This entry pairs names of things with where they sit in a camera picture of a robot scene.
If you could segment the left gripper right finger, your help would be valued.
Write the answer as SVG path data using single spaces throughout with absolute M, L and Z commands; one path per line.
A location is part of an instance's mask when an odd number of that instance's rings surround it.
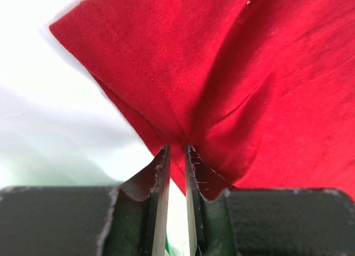
M 185 149 L 191 255 L 353 255 L 354 201 L 334 188 L 243 190 Z

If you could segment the dark red t-shirt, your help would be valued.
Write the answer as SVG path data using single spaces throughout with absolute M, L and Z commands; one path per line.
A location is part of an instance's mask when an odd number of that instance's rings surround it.
M 354 195 L 354 0 L 84 0 L 49 27 L 152 153 Z

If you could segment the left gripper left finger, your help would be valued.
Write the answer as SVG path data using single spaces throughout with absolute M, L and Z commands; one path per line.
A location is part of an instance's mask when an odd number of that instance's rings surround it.
M 2 255 L 164 255 L 170 146 L 119 186 L 6 187 Z

